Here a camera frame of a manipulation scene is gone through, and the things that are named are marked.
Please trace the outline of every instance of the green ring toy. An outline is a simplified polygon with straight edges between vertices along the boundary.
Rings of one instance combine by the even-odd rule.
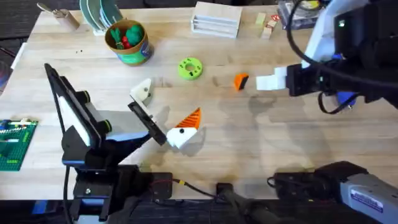
[[[185,58],[178,65],[178,73],[185,80],[197,79],[202,71],[201,62],[196,58]]]

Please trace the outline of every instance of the small container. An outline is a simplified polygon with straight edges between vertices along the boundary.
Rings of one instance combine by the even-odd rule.
[[[130,49],[117,49],[116,43],[111,35],[111,29],[119,28],[121,38],[126,35],[126,31],[133,25],[139,25],[144,31],[144,37],[135,46]],[[118,56],[118,58],[129,66],[138,66],[145,63],[153,54],[154,48],[148,41],[148,35],[144,27],[137,21],[122,19],[117,23],[113,24],[105,33],[105,42],[108,47]]]

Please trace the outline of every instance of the orange toy piece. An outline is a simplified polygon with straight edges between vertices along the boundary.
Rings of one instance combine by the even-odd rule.
[[[240,73],[235,76],[234,86],[235,90],[243,90],[246,82],[248,81],[249,75],[247,73]]]
[[[176,128],[199,128],[201,118],[200,108],[197,108],[192,114],[187,116],[183,121],[181,121]]]

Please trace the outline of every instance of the wooden table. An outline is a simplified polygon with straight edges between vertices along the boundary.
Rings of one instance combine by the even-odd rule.
[[[276,6],[244,7],[237,39],[192,34],[191,8],[122,10],[142,22],[155,54],[140,67],[122,64],[103,37],[82,22],[66,33],[52,16],[41,13],[6,91],[0,96],[0,118],[38,119],[40,126],[19,172],[0,172],[0,199],[60,199],[65,167],[61,163],[61,130],[44,63],[66,76],[76,90],[88,90],[98,110],[129,111],[129,90],[145,78],[156,85],[149,109],[171,128],[196,107],[202,108],[201,130],[185,150],[160,147],[150,140],[123,163],[143,170],[172,172],[176,178],[215,191],[231,182],[246,197],[275,198],[266,178],[277,169],[318,167],[347,160],[398,186],[398,111],[384,100],[336,116],[318,109],[317,95],[291,98],[287,91],[257,91],[255,76],[274,67],[299,63],[278,25],[271,40],[260,39],[254,25],[258,12],[275,14]],[[83,21],[80,11],[73,15]],[[294,32],[302,49],[311,30]],[[185,57],[203,62],[195,81],[177,74]],[[235,74],[250,75],[245,89],[233,88]],[[70,176],[69,196],[75,184]],[[175,185],[174,198],[203,198]]]

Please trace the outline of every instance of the orange and white object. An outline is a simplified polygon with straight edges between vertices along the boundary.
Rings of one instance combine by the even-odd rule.
[[[175,128],[170,129],[167,134],[167,141],[171,146],[181,149],[197,132],[200,125],[201,111],[197,108],[187,116]]]

